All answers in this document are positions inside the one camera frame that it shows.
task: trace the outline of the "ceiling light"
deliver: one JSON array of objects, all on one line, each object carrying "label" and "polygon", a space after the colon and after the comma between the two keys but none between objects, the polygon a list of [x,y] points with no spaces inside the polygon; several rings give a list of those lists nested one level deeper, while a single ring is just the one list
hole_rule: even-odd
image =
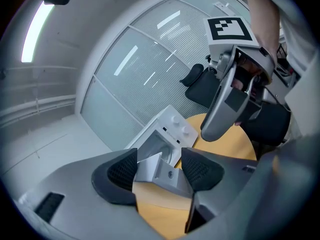
[{"label": "ceiling light", "polygon": [[171,65],[171,67],[168,68],[168,70],[167,70],[166,72],[168,72],[168,71],[173,67],[174,64],[176,64],[176,63],[174,62],[174,63]]},{"label": "ceiling light", "polygon": [[159,80],[155,82],[155,84],[152,86],[152,88],[155,87],[158,82],[159,82]]},{"label": "ceiling light", "polygon": [[165,59],[165,62],[166,62],[167,60],[169,60],[170,57],[171,57],[176,51],[177,51],[177,50],[175,50],[173,53],[171,53],[171,54],[169,55],[169,57]]},{"label": "ceiling light", "polygon": [[170,15],[168,18],[165,18],[163,21],[161,21],[156,27],[160,29],[164,25],[166,25],[169,21],[172,21],[175,17],[178,17],[180,15],[180,11],[178,10],[174,14]]},{"label": "ceiling light", "polygon": [[154,76],[156,72],[153,72],[152,75],[150,75],[150,77],[148,78],[147,81],[145,81],[145,83],[143,84],[144,86],[149,82],[149,80]]},{"label": "ceiling light", "polygon": [[42,2],[36,11],[24,40],[21,62],[32,62],[40,31],[53,7],[53,4],[45,5]]},{"label": "ceiling light", "polygon": [[123,59],[123,61],[121,62],[121,64],[118,66],[118,68],[116,69],[116,71],[114,72],[114,75],[117,76],[120,74],[121,70],[124,68],[124,66],[127,64],[127,62],[130,60],[130,58],[132,57],[132,55],[134,55],[134,53],[136,52],[136,50],[138,50],[138,47],[135,45],[131,51],[129,51],[129,53],[125,56],[125,58]]},{"label": "ceiling light", "polygon": [[162,35],[160,35],[160,39],[162,39],[166,34],[170,33],[172,30],[174,30],[176,27],[180,25],[180,22],[177,25],[174,25],[172,28],[170,28],[168,31],[164,32]]},{"label": "ceiling light", "polygon": [[180,28],[179,30],[177,30],[176,32],[174,32],[173,34],[168,36],[168,40],[175,38],[176,36],[180,35],[181,33],[185,32],[185,31],[189,31],[190,30],[190,26],[186,25],[183,28]]}]

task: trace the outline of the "white knob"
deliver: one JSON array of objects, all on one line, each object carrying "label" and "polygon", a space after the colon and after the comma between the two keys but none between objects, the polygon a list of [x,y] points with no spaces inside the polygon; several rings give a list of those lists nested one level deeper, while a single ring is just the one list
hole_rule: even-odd
[{"label": "white knob", "polygon": [[172,123],[174,123],[175,125],[178,125],[178,124],[179,124],[179,118],[178,118],[177,116],[173,116],[173,117],[171,118],[171,121],[172,121]]},{"label": "white knob", "polygon": [[186,126],[182,127],[182,133],[184,135],[188,135],[189,134],[188,128]]}]

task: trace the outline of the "black cable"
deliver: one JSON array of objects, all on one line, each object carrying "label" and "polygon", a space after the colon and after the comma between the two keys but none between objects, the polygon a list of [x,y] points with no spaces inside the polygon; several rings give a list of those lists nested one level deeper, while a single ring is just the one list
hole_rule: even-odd
[{"label": "black cable", "polygon": [[278,103],[280,106],[282,106],[286,111],[288,111],[289,113],[291,113],[291,110],[288,109],[285,105],[282,105],[279,100],[276,98],[276,96],[274,96],[274,94],[267,88],[264,86],[264,88],[268,91],[268,93],[275,99],[276,103]]}]

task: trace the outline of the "round wooden table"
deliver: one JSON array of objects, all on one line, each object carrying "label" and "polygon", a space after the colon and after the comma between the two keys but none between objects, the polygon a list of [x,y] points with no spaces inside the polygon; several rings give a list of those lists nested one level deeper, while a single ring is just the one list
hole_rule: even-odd
[{"label": "round wooden table", "polygon": [[[193,148],[232,158],[256,160],[254,148],[240,126],[232,126],[220,139],[206,142],[201,138],[200,126],[206,114],[197,114],[187,121],[198,132]],[[181,161],[176,164],[181,168]],[[134,182],[132,192],[136,195],[139,214],[166,239],[185,235],[185,225],[191,199],[171,193],[153,183]]]}]

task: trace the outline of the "frosted glass wall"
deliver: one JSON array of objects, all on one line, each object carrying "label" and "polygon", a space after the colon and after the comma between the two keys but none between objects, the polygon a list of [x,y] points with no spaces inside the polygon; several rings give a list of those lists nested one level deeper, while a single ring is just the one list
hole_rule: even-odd
[{"label": "frosted glass wall", "polygon": [[[208,111],[185,97],[187,88],[179,80],[194,64],[208,65],[203,19],[226,15],[214,5],[217,2],[229,3],[165,0],[132,22],[107,51],[81,114],[111,150],[123,149],[168,105],[185,118]],[[229,3],[228,8],[246,18],[240,5],[244,7]]]}]

